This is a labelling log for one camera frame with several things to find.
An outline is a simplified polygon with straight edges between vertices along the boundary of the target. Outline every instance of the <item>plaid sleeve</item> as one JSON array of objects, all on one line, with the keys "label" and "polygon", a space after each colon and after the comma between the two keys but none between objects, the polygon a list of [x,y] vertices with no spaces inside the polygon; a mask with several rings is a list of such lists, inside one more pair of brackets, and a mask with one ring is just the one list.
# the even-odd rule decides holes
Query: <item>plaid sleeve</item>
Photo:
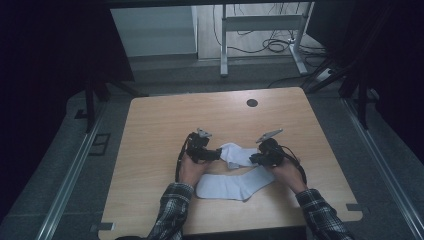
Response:
[{"label": "plaid sleeve", "polygon": [[316,189],[309,189],[296,195],[303,210],[306,223],[317,239],[354,239],[353,235],[337,217],[337,212]]},{"label": "plaid sleeve", "polygon": [[160,199],[158,218],[147,239],[182,239],[182,226],[187,219],[193,192],[194,189],[190,185],[169,184]]}]

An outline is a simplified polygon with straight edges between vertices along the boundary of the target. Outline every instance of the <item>person's right hand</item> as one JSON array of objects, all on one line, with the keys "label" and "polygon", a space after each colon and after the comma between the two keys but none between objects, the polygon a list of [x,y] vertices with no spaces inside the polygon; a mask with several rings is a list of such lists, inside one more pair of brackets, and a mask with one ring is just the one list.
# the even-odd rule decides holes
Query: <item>person's right hand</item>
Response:
[{"label": "person's right hand", "polygon": [[267,169],[274,174],[278,182],[287,184],[295,194],[308,189],[302,180],[302,174],[300,174],[299,170],[287,158],[284,158],[280,165],[267,167]]}]

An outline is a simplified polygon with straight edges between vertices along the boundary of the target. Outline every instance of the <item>person's left hand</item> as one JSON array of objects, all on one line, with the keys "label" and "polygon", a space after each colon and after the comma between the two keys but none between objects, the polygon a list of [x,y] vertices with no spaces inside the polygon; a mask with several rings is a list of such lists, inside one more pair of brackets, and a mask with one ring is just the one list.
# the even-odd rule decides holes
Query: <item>person's left hand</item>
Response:
[{"label": "person's left hand", "polygon": [[194,187],[199,182],[200,177],[206,171],[212,161],[204,161],[203,163],[195,163],[191,160],[187,153],[181,160],[180,181]]}]

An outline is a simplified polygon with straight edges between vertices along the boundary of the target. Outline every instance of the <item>person's arm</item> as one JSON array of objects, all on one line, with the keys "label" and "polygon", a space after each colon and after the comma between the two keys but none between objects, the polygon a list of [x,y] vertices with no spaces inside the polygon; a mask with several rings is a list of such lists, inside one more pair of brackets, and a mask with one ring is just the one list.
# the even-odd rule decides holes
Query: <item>person's arm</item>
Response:
[{"label": "person's arm", "polygon": [[194,163],[187,154],[184,154],[179,182],[171,183],[162,195],[156,223],[147,239],[182,239],[182,226],[187,219],[194,186],[209,164],[209,161]]},{"label": "person's arm", "polygon": [[285,183],[296,194],[308,227],[315,237],[327,239],[354,239],[353,235],[337,217],[336,211],[324,200],[316,189],[309,189],[299,170],[288,159],[277,167],[268,168],[278,182]]}]

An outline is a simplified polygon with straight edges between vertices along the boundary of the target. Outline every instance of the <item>black round hole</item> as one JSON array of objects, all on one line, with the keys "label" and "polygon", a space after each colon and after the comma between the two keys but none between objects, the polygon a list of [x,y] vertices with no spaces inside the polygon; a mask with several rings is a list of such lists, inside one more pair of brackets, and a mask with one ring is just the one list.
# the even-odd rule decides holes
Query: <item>black round hole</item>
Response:
[{"label": "black round hole", "polygon": [[258,106],[258,101],[256,101],[255,99],[249,99],[247,100],[247,106],[249,107],[256,107]]}]

